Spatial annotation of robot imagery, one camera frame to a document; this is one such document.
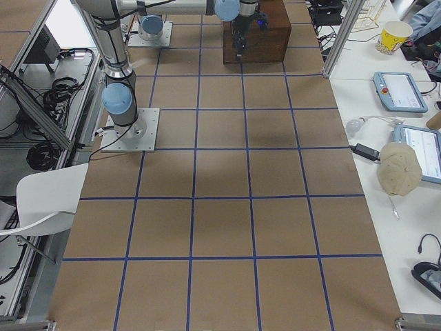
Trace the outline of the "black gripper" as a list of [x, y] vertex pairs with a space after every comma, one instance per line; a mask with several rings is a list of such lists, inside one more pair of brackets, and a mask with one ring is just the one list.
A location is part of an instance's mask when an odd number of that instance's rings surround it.
[[247, 40], [244, 34], [247, 34], [254, 21], [257, 22], [260, 30], [267, 30], [269, 27], [267, 15], [260, 10], [256, 10], [248, 17], [238, 15], [232, 21], [233, 48], [236, 50], [237, 57], [242, 57], [246, 51]]

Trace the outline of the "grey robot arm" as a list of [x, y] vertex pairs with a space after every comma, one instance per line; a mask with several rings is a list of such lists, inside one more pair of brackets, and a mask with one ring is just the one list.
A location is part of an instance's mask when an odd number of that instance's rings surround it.
[[[265, 18], [260, 18], [258, 1], [78, 1], [77, 3], [92, 38], [105, 62], [105, 78], [108, 86], [102, 100], [122, 101], [123, 94], [133, 98], [131, 108], [117, 114], [108, 108], [114, 123], [115, 135], [124, 141], [141, 140], [155, 129], [158, 145], [166, 147], [165, 137], [172, 144], [189, 147], [188, 139], [197, 137], [196, 103], [185, 104], [185, 82], [192, 81], [195, 91], [205, 100], [214, 96], [217, 81], [214, 78], [198, 79], [199, 65], [208, 52], [198, 48], [171, 48], [172, 22], [164, 21], [163, 15], [212, 16], [223, 22], [223, 63], [238, 66], [240, 63], [259, 62], [259, 47], [252, 39], [256, 28], [267, 30]], [[159, 114], [156, 122], [149, 122], [141, 110], [140, 101], [147, 93], [136, 88], [136, 75], [152, 74], [153, 65], [165, 68], [175, 63], [183, 72], [170, 71], [164, 79], [154, 82], [151, 91], [163, 92], [165, 99], [175, 102], [177, 108], [163, 105], [165, 114]]]
[[140, 38], [146, 41], [159, 39], [163, 33], [164, 20], [162, 16], [156, 14], [148, 14], [146, 16], [138, 16]]

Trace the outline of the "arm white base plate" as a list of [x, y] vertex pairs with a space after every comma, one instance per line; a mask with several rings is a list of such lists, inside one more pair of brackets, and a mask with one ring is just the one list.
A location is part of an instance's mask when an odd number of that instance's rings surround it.
[[127, 133], [127, 128], [116, 127], [103, 133], [102, 152], [153, 152], [156, 145], [159, 108], [139, 108], [138, 119]]
[[172, 38], [172, 26], [171, 21], [166, 21], [159, 34], [139, 33], [141, 31], [139, 23], [134, 21], [130, 28], [127, 46], [129, 48], [168, 48]]

